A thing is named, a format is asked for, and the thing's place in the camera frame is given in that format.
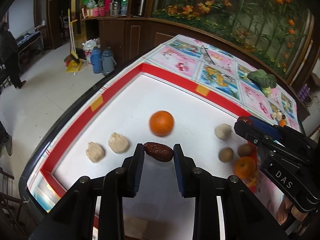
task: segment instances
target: orange tape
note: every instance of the orange tape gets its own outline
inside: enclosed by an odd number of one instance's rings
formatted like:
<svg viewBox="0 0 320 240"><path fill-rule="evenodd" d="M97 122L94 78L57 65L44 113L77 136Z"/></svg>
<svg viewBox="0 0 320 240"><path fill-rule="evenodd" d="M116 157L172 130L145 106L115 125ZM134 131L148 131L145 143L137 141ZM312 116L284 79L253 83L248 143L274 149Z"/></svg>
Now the orange tape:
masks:
<svg viewBox="0 0 320 240"><path fill-rule="evenodd" d="M196 87L196 92L206 97L209 94L210 90L205 88L204 86L198 85Z"/></svg>
<svg viewBox="0 0 320 240"><path fill-rule="evenodd" d="M98 98L90 105L91 107L91 111L94 112L95 110L97 110L97 108L99 106L101 106L103 104L103 98L102 96L98 96Z"/></svg>

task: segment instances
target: person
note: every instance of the person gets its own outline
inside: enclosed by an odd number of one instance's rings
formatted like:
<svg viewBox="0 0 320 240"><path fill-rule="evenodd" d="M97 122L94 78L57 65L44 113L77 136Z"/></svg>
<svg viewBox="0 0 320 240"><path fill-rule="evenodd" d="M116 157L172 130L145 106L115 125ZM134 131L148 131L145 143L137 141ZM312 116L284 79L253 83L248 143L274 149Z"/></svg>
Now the person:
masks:
<svg viewBox="0 0 320 240"><path fill-rule="evenodd" d="M12 137L7 133L3 124L0 121L0 156L2 154L3 147L6 148L9 156L12 155Z"/></svg>
<svg viewBox="0 0 320 240"><path fill-rule="evenodd" d="M21 89L26 81L21 82L19 78L18 45L6 22L0 26L0 59L14 87Z"/></svg>

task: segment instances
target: blue thermos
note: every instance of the blue thermos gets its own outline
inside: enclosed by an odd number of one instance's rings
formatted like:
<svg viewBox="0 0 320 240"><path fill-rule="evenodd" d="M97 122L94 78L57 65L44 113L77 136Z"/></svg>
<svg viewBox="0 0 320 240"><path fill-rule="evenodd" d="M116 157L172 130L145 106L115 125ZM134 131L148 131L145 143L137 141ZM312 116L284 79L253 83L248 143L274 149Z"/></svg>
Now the blue thermos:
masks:
<svg viewBox="0 0 320 240"><path fill-rule="evenodd" d="M92 63L92 67L93 67L93 72L95 74L99 74L101 73L101 51L100 49L98 49L97 47L95 47L92 52L91 52L91 56L90 56L90 60Z"/></svg>
<svg viewBox="0 0 320 240"><path fill-rule="evenodd" d="M101 55L101 72L108 75L115 70L115 65L117 62L113 58L113 52L110 47L107 47Z"/></svg>

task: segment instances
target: black pants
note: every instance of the black pants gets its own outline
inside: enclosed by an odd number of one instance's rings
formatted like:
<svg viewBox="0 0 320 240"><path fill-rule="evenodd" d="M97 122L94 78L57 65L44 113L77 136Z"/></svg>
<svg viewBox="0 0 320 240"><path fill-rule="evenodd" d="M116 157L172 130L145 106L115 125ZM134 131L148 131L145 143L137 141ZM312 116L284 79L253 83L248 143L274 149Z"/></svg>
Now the black pants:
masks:
<svg viewBox="0 0 320 240"><path fill-rule="evenodd" d="M5 69L7 70L7 74L9 75L12 84L15 88L20 87L21 80L19 78L19 65L18 65L18 54L12 53L5 61L4 61Z"/></svg>
<svg viewBox="0 0 320 240"><path fill-rule="evenodd" d="M7 138L7 137L8 137L8 133L0 121L0 143L3 141L4 138Z"/></svg>

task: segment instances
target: screw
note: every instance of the screw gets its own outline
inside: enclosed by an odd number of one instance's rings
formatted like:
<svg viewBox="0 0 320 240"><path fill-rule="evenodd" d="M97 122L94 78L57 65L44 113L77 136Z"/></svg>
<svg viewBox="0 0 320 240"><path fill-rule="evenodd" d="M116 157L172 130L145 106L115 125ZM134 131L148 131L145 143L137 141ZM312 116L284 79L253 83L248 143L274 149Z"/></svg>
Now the screw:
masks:
<svg viewBox="0 0 320 240"><path fill-rule="evenodd" d="M79 179L79 182L80 182L80 183L86 183L88 180L89 180L89 177L88 177L88 176L82 176L82 177Z"/></svg>
<svg viewBox="0 0 320 240"><path fill-rule="evenodd" d="M194 174L200 174L200 173L202 172L202 169L201 169L201 168L198 168L198 167L195 167L195 168L192 169L192 172L193 172Z"/></svg>
<svg viewBox="0 0 320 240"><path fill-rule="evenodd" d="M125 168L123 168L123 167L116 168L116 174L122 174L122 173L124 173L124 171L125 171Z"/></svg>
<svg viewBox="0 0 320 240"><path fill-rule="evenodd" d="M239 178L237 176L230 176L229 179L232 183L237 183L239 181Z"/></svg>

